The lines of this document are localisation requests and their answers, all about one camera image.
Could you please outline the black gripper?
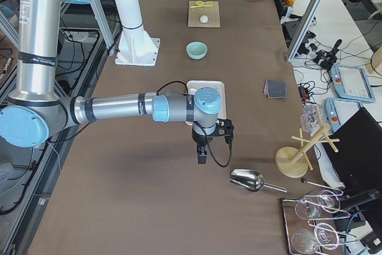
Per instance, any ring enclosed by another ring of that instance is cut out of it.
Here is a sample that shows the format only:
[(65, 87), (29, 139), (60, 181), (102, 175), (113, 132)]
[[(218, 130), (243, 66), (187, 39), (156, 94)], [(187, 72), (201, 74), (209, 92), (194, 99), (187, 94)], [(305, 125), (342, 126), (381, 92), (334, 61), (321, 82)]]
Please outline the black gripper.
[(192, 139), (197, 144), (198, 164), (206, 164), (207, 162), (207, 150), (206, 147), (212, 140), (212, 137), (207, 134), (205, 129), (193, 126)]

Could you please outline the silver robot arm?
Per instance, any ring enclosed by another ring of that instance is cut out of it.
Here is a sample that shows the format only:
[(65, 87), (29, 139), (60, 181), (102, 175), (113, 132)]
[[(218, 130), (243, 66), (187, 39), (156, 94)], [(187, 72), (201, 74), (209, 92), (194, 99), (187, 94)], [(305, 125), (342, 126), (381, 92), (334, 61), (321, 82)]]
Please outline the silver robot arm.
[(179, 92), (129, 94), (106, 98), (60, 97), (54, 92), (60, 8), (63, 2), (91, 0), (20, 0), (17, 85), (1, 110), (1, 136), (29, 148), (62, 130), (102, 119), (151, 115), (156, 122), (189, 122), (198, 163), (206, 163), (215, 137), (232, 141), (230, 121), (220, 119), (221, 95), (204, 87), (194, 95)]

